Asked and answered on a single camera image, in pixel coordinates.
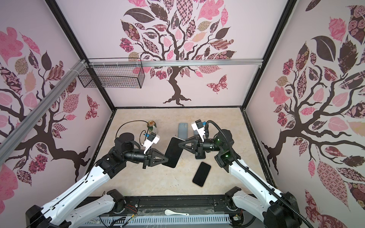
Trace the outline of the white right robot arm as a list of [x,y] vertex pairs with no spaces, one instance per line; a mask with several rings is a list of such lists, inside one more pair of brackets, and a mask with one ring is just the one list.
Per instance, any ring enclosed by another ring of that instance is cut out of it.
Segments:
[[234,140],[229,130],[223,129],[212,139],[201,139],[195,135],[178,143],[179,148],[198,155],[217,152],[217,164],[240,180],[251,194],[240,188],[227,192],[233,206],[242,209],[263,222],[266,228],[298,228],[303,223],[299,217],[298,204],[290,193],[268,184],[259,177],[233,150]]

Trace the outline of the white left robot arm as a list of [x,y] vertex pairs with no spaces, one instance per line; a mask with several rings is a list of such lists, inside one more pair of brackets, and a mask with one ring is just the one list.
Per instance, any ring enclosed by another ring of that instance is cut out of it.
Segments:
[[152,148],[160,137],[147,135],[143,145],[135,141],[132,133],[123,133],[115,139],[115,145],[99,159],[93,168],[79,181],[43,206],[34,205],[26,211],[28,228],[78,228],[85,222],[112,210],[121,211],[125,198],[117,190],[80,207],[80,203],[92,192],[114,178],[127,162],[141,163],[143,168],[168,162],[158,150]]

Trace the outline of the black phone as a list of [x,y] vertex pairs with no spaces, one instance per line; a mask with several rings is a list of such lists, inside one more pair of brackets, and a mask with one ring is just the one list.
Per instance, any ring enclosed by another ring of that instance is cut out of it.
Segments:
[[203,187],[210,173],[210,170],[211,170],[211,165],[205,162],[201,162],[193,177],[192,182],[199,187]]

